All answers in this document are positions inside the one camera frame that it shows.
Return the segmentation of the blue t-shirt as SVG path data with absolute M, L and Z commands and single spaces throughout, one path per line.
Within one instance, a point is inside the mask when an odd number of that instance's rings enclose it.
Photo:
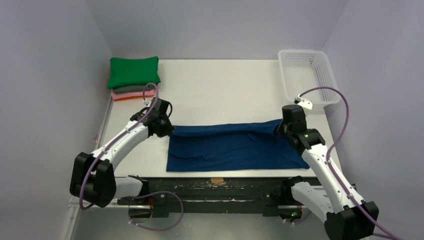
M 169 137 L 168 172 L 309 169 L 277 133 L 281 119 L 253 123 L 177 125 Z

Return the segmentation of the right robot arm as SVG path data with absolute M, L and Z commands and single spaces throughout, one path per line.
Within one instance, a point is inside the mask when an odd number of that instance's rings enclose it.
M 282 200 L 305 205 L 323 222 L 331 240 L 361 240 L 372 236 L 379 215 L 377 205 L 366 202 L 333 164 L 320 132 L 307 127 L 304 108 L 298 104 L 283 106 L 282 121 L 276 132 L 309 165 L 323 188 L 317 190 L 300 176 L 293 177 L 280 191 Z

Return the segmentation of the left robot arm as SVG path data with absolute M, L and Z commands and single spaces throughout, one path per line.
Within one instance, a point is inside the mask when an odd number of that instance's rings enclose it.
M 73 163 L 69 192 L 79 199 L 80 208 L 106 207 L 112 200 L 130 198 L 138 205 L 146 203 L 149 191 L 139 176 L 115 176 L 124 158 L 140 143 L 155 135 L 168 137 L 174 131 L 170 121 L 173 106 L 154 97 L 148 106 L 131 116 L 124 128 L 106 144 L 91 153 L 79 153 Z

